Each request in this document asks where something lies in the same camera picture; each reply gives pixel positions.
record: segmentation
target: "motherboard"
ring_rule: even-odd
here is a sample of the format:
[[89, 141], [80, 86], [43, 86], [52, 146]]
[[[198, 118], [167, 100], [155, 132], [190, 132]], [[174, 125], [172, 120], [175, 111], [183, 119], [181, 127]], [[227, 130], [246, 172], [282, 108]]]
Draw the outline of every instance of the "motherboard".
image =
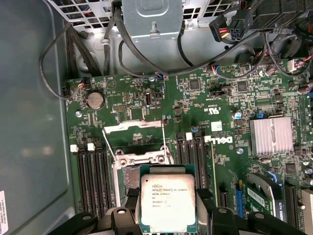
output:
[[[102, 218], [125, 206], [141, 165], [194, 165], [195, 188], [210, 189], [217, 206], [312, 229], [312, 83], [267, 75], [268, 66], [245, 79], [203, 69], [68, 80], [65, 93], [81, 88], [66, 102], [77, 211]], [[250, 70], [219, 67], [228, 77]]]

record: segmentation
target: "yellow wire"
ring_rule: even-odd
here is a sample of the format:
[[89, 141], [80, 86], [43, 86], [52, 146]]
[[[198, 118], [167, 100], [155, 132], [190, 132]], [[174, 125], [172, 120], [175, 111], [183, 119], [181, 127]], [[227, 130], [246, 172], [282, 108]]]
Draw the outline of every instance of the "yellow wire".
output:
[[229, 33], [226, 33], [226, 34], [224, 34], [223, 36], [222, 36], [222, 38], [225, 38], [225, 37], [227, 37], [229, 35]]

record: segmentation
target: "silver heatsink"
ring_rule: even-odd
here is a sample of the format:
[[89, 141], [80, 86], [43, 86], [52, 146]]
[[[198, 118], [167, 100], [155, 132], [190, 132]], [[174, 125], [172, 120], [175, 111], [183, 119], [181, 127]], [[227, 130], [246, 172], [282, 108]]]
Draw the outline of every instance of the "silver heatsink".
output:
[[250, 132], [254, 155], [293, 151], [290, 117], [251, 120]]

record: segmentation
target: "blue pcie slot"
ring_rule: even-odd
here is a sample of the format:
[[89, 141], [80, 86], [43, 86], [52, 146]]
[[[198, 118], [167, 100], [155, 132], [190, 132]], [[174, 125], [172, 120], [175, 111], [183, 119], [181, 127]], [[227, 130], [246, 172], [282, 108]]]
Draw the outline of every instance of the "blue pcie slot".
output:
[[237, 205], [237, 214], [239, 217], [245, 217], [245, 206], [243, 201], [243, 191], [236, 188], [236, 205]]

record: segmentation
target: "green circuit board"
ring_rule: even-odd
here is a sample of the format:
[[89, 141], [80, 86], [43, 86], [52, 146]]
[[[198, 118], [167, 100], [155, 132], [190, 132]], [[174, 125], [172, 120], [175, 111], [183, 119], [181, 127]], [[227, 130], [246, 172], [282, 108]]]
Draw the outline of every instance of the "green circuit board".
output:
[[[94, 193], [90, 192], [92, 186], [88, 190], [88, 196], [103, 195], [106, 200], [101, 208], [102, 213], [97, 212], [97, 215], [102, 217], [107, 208], [116, 206], [112, 155], [106, 148], [102, 129], [131, 120], [162, 120], [166, 146], [174, 163], [195, 164], [198, 171], [197, 186], [209, 187], [219, 206], [228, 206], [237, 211], [235, 189], [239, 180], [245, 182], [246, 175], [252, 172], [268, 177], [271, 177], [271, 172], [277, 176], [278, 183], [283, 184], [288, 180], [296, 185], [298, 195], [301, 195], [300, 187], [307, 187], [304, 170], [312, 165], [313, 137], [309, 94], [299, 94], [297, 91], [309, 78], [308, 75], [288, 78], [280, 73], [263, 76], [267, 66], [260, 66], [251, 77], [239, 81], [220, 79], [212, 71], [204, 70], [176, 77], [156, 75], [154, 81], [130, 75], [86, 79], [84, 88], [73, 100], [66, 102], [67, 126], [71, 145], [85, 149], [87, 143], [93, 142], [96, 148], [103, 150], [102, 171], [106, 187]], [[287, 67], [287, 61], [283, 61], [283, 66]], [[249, 64], [229, 65], [220, 67], [219, 73], [234, 76], [250, 69]], [[81, 82], [82, 79], [68, 80], [65, 87], [73, 92]], [[146, 104], [147, 89], [152, 101], [149, 106]], [[104, 106], [100, 110], [93, 110], [86, 103], [86, 97], [91, 92], [103, 95]], [[81, 112], [81, 117], [77, 117], [77, 111]], [[235, 113], [240, 113], [242, 118], [235, 119], [238, 115]], [[301, 146], [301, 153], [253, 155], [249, 121], [272, 116], [291, 118], [293, 144]], [[186, 133], [192, 133], [193, 138], [201, 136], [202, 152], [195, 149], [194, 143], [190, 154], [187, 154], [186, 145], [181, 150], [178, 133], [184, 138]], [[113, 151], [122, 149], [124, 153], [157, 151], [164, 142], [161, 128], [131, 127], [107, 136]], [[84, 154], [88, 158], [88, 151], [71, 153], [78, 211], [86, 210], [82, 206], [86, 190], [82, 188], [82, 172], [78, 169], [79, 158]], [[138, 173], [136, 167], [119, 170], [121, 205], [126, 203], [127, 189], [137, 186]], [[299, 228], [303, 229], [302, 213], [300, 210], [298, 213]]]

